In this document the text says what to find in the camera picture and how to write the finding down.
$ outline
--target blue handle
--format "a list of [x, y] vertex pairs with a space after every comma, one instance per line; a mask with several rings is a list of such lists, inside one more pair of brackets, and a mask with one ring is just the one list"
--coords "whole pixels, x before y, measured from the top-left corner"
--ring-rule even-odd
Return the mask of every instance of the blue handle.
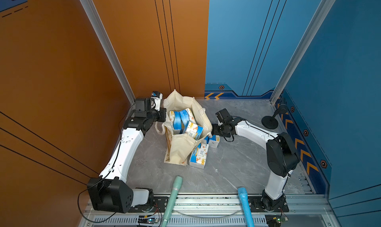
[[247, 191], [245, 187], [238, 188], [238, 196], [241, 200], [243, 213], [245, 214], [246, 223], [248, 227], [254, 227], [254, 220], [251, 216], [251, 210], [249, 206], [249, 201], [247, 199]]

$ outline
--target tissue box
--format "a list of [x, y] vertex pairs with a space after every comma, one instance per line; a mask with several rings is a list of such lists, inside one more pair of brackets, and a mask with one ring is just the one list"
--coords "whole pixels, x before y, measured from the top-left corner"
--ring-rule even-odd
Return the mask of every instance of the tissue box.
[[191, 136], [195, 140], [198, 140], [200, 138], [202, 130], [203, 128], [201, 126], [193, 124], [191, 121], [188, 121], [183, 130], [183, 134], [189, 134], [189, 136]]
[[190, 155], [189, 165], [204, 169], [207, 160], [209, 144], [201, 143]]
[[213, 135], [213, 137], [209, 139], [208, 144], [209, 144], [209, 147], [217, 148], [219, 144], [219, 135]]
[[181, 116], [178, 111], [169, 111], [169, 120], [172, 123], [173, 134], [181, 134]]
[[184, 125], [186, 125], [188, 121], [192, 122], [193, 124], [196, 124], [196, 120], [194, 119], [191, 109], [186, 108], [185, 110], [181, 110], [179, 113], [181, 116], [181, 121]]

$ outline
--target vertical line stripe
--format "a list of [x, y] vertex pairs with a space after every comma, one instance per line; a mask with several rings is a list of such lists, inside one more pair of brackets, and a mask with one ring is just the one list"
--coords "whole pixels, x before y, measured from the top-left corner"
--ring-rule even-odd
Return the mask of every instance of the vertical line stripe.
[[257, 83], [258, 77], [259, 77], [259, 75], [260, 75], [260, 72], [261, 72], [261, 69], [262, 69], [262, 66], [263, 66], [263, 63], [264, 63], [264, 59], [266, 59], [267, 52], [269, 51], [269, 48], [270, 48], [270, 44], [271, 44], [272, 38], [274, 37], [274, 34], [275, 34], [275, 30], [277, 30], [278, 23], [279, 23], [280, 17], [282, 16], [283, 10], [284, 10], [285, 5], [286, 5], [286, 2], [287, 2], [287, 0], [285, 1], [285, 4], [283, 5], [282, 11], [280, 12], [280, 15], [279, 15], [279, 19], [278, 19], [277, 25], [275, 26], [274, 33], [272, 34], [272, 37], [271, 37], [269, 46], [268, 46], [268, 48], [267, 48], [267, 51], [266, 51], [266, 53], [264, 54], [264, 58], [263, 58], [261, 67], [260, 67], [260, 70], [259, 70], [259, 72], [258, 72], [257, 78], [255, 79], [254, 86], [253, 86], [253, 88], [251, 89], [250, 96], [251, 96], [251, 94], [253, 93], [253, 90], [254, 90], [254, 87], [255, 87], [255, 83]]
[[356, 213], [356, 214], [342, 215], [342, 216], [337, 216], [337, 218], [339, 218], [339, 217], [345, 217], [345, 216], [351, 216], [351, 215], [358, 215], [358, 214], [368, 214], [368, 213], [379, 212], [379, 211], [381, 211], [381, 210], [368, 211], [368, 212], [362, 212], [362, 213]]
[[167, 32], [168, 49], [169, 49], [169, 59], [171, 60], [171, 68], [172, 68], [173, 84], [174, 84], [174, 88], [176, 89], [176, 82], [174, 81], [174, 73], [173, 73], [173, 65], [172, 65], [171, 46], [169, 45], [168, 27], [167, 27], [167, 25], [166, 25], [165, 9], [164, 9], [164, 1], [163, 1], [163, 0], [162, 0], [162, 3], [163, 3], [163, 13], [164, 13], [165, 30], [166, 30], [166, 32]]
[[36, 134], [35, 132], [31, 131], [30, 129], [26, 128], [24, 125], [20, 124], [19, 122], [17, 122], [16, 120], [12, 119], [11, 117], [9, 117], [8, 115], [4, 114], [3, 112], [0, 111], [0, 114], [4, 115], [5, 117], [7, 117], [8, 119], [12, 120], [13, 122], [15, 122], [16, 124], [20, 125], [21, 127], [23, 127], [24, 129], [28, 130], [29, 132], [31, 132], [32, 134], [36, 135], [37, 137], [39, 137], [40, 139], [44, 140], [46, 143], [50, 144], [51, 146], [55, 147], [56, 149], [58, 149], [59, 151], [61, 151], [62, 153], [65, 153], [67, 156], [69, 156], [70, 158], [73, 158], [75, 161], [79, 162], [80, 164], [82, 164], [83, 166], [87, 167], [88, 169], [92, 170], [93, 172], [95, 172], [96, 174], [98, 174], [98, 172], [94, 171], [93, 169], [91, 169], [90, 167], [86, 166], [85, 164], [81, 163], [80, 161], [78, 161], [77, 159], [75, 159], [74, 157], [70, 156], [69, 154], [67, 154], [66, 152], [64, 152], [63, 150], [57, 148], [55, 145], [51, 144], [50, 142], [48, 142], [46, 139], [43, 139], [41, 136], [39, 136], [38, 134]]
[[364, 189], [361, 189], [361, 190], [358, 190], [358, 191], [349, 192], [349, 193], [341, 195], [341, 196], [333, 197], [333, 198], [331, 198], [329, 200], [333, 200], [335, 198], [339, 198], [339, 197], [342, 197], [342, 196], [346, 196], [346, 195], [349, 195], [349, 194], [353, 194], [353, 193], [356, 193], [356, 192], [359, 192], [359, 191], [364, 191], [364, 190], [367, 190], [367, 189], [370, 189], [370, 188], [373, 188], [373, 187], [378, 187], [378, 186], [381, 186], [381, 184], [378, 184], [378, 185], [375, 185], [375, 186], [372, 186], [372, 187], [367, 187], [367, 188], [364, 188]]
[[269, 12], [270, 12], [270, 8], [271, 8], [271, 5], [272, 5], [272, 1], [273, 1], [273, 0], [271, 0], [270, 6], [269, 6], [269, 10], [267, 11], [266, 19], [264, 20], [264, 23], [263, 23], [263, 28], [262, 28], [262, 32], [261, 32], [261, 35], [260, 35], [260, 39], [258, 40], [257, 48], [255, 49], [255, 53], [254, 53], [254, 57], [253, 57], [253, 61], [251, 62], [251, 66], [250, 66], [249, 73], [247, 74], [247, 78], [246, 78], [245, 86], [243, 87], [243, 91], [242, 91], [242, 96], [243, 96], [243, 93], [245, 92], [245, 88], [246, 88], [246, 85], [247, 85], [247, 80], [249, 80], [249, 76], [250, 76], [251, 68], [252, 68], [253, 63], [254, 63], [255, 55], [257, 54], [258, 46], [259, 46], [260, 41], [261, 41], [261, 38], [262, 38], [262, 34], [263, 34], [264, 26], [266, 25], [267, 17], [269, 16]]
[[18, 154], [18, 155], [20, 155], [20, 156], [22, 156], [22, 157], [24, 157], [24, 158], [27, 158], [27, 159], [29, 159], [29, 160], [35, 162], [35, 163], [38, 163], [38, 164], [40, 164], [40, 165], [42, 165], [42, 166], [44, 166], [44, 167], [47, 167], [47, 168], [49, 168], [50, 170], [53, 170], [53, 171], [55, 171], [55, 172], [58, 172], [59, 174], [62, 174], [62, 175], [64, 175], [65, 177], [68, 177], [68, 178], [73, 179], [73, 180], [75, 180], [75, 181], [77, 181], [77, 182], [79, 182], [79, 183], [82, 183], [83, 185], [86, 186], [85, 183], [83, 183], [83, 182], [81, 182], [81, 181], [78, 181], [77, 179], [74, 179], [73, 177], [69, 177], [68, 175], [63, 174], [62, 172], [59, 172], [59, 171], [57, 171], [57, 170], [55, 170], [55, 169], [53, 169], [53, 168], [51, 168], [51, 167], [48, 167], [48, 166], [46, 166], [46, 165], [44, 165], [44, 164], [42, 164], [42, 163], [39, 163], [39, 162], [37, 162], [37, 161], [35, 161], [35, 160], [31, 159], [31, 158], [28, 158], [27, 156], [22, 155], [21, 153], [18, 153], [18, 152], [16, 152], [16, 151], [13, 151], [12, 149], [7, 148], [6, 146], [3, 146], [3, 145], [1, 145], [1, 144], [0, 144], [0, 146], [3, 147], [3, 148], [5, 148], [5, 149], [8, 149], [8, 150], [11, 151], [11, 152], [14, 152], [14, 153]]
[[351, 205], [360, 204], [360, 203], [364, 203], [364, 202], [368, 202], [368, 201], [375, 201], [375, 200], [379, 200], [379, 199], [381, 199], [381, 197], [370, 199], [370, 200], [366, 200], [366, 201], [359, 201], [359, 202], [348, 204], [348, 205], [333, 207], [332, 209], [341, 208], [341, 207], [344, 207], [344, 206], [351, 206]]
[[169, 80], [168, 66], [167, 66], [166, 58], [165, 58], [165, 51], [164, 51], [164, 43], [163, 43], [162, 29], [160, 28], [160, 20], [159, 20], [159, 13], [157, 12], [157, 4], [156, 4], [156, 0], [155, 0], [155, 6], [156, 6], [157, 21], [158, 21], [158, 23], [159, 23], [160, 37], [161, 37], [161, 39], [162, 39], [162, 45], [163, 45], [163, 53], [164, 53], [165, 67], [167, 68], [167, 75], [168, 75], [169, 89], [170, 89], [170, 91], [172, 91], [172, 88], [171, 88], [171, 81]]
[[82, 173], [83, 175], [85, 175], [85, 176], [87, 176], [87, 177], [90, 177], [90, 176], [86, 175], [85, 173], [83, 173], [83, 172], [81, 172], [81, 171], [75, 169], [74, 167], [70, 166], [69, 164], [66, 164], [66, 163], [62, 162], [60, 159], [53, 157], [53, 156], [50, 155], [49, 153], [46, 153], [45, 151], [43, 151], [43, 150], [37, 148], [36, 146], [33, 146], [32, 144], [29, 144], [27, 141], [25, 141], [25, 140], [23, 140], [23, 139], [17, 137], [16, 135], [14, 135], [14, 134], [8, 132], [7, 130], [5, 130], [5, 129], [1, 128], [1, 127], [0, 127], [0, 129], [1, 129], [2, 131], [6, 132], [7, 134], [10, 134], [10, 135], [12, 135], [13, 137], [15, 137], [15, 138], [21, 140], [22, 142], [28, 144], [29, 146], [31, 146], [31, 147], [37, 149], [38, 151], [41, 151], [42, 153], [45, 153], [46, 155], [50, 156], [51, 158], [54, 158], [55, 160], [59, 161], [60, 163], [63, 163], [64, 165], [66, 165], [66, 166], [68, 166], [68, 167], [71, 167], [72, 169], [74, 169], [74, 170], [76, 170], [76, 171]]
[[254, 75], [255, 75], [255, 71], [257, 70], [258, 63], [260, 62], [261, 55], [262, 55], [264, 46], [266, 45], [267, 37], [269, 36], [270, 29], [271, 29], [271, 25], [272, 25], [272, 22], [274, 21], [274, 18], [275, 18], [276, 13], [277, 13], [279, 3], [280, 3], [280, 0], [278, 1], [277, 7], [276, 7], [275, 12], [274, 12], [274, 16], [272, 17], [272, 20], [271, 20], [271, 23], [270, 23], [270, 27], [269, 27], [269, 31], [267, 31], [267, 35], [266, 35], [266, 38], [265, 38], [264, 43], [263, 43], [263, 47], [262, 47], [262, 50], [261, 50], [261, 53], [260, 53], [260, 57], [258, 58], [257, 65], [255, 66], [254, 74], [253, 74], [253, 76], [251, 77], [250, 85], [249, 85], [249, 88], [247, 89], [247, 93], [246, 93], [246, 95], [249, 94], [249, 89], [250, 89], [250, 86], [251, 86], [251, 82], [253, 81], [253, 78], [254, 78]]
[[174, 46], [174, 57], [176, 59], [176, 70], [177, 70], [177, 80], [179, 82], [179, 93], [181, 93], [180, 90], [180, 78], [179, 78], [179, 68], [177, 65], [177, 55], [176, 55], [176, 43], [174, 42], [174, 30], [173, 30], [173, 20], [172, 20], [172, 9], [171, 9], [171, 0], [169, 0], [169, 11], [171, 12], [171, 23], [172, 23], [172, 34], [173, 34], [173, 46]]

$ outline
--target teal handle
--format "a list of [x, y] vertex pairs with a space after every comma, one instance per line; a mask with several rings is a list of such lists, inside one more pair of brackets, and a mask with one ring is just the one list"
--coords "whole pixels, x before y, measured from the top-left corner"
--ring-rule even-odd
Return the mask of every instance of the teal handle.
[[249, 201], [247, 199], [247, 191], [245, 187], [238, 188], [238, 196], [241, 200], [242, 209], [243, 209], [243, 213], [245, 214], [247, 226], [254, 227], [254, 220], [253, 220], [253, 216], [251, 215]]
[[183, 178], [180, 176], [177, 176], [174, 179], [171, 195], [169, 196], [167, 206], [163, 215], [162, 227], [165, 227], [167, 225], [168, 220], [171, 217], [173, 206], [182, 184], [183, 184]]

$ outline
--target blue floor trim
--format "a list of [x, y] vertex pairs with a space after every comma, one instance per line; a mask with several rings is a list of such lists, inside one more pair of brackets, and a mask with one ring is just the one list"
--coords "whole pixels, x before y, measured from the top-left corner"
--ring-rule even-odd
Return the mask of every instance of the blue floor trim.
[[270, 90], [261, 96], [238, 96], [225, 83], [205, 84], [205, 99], [270, 99], [274, 90]]

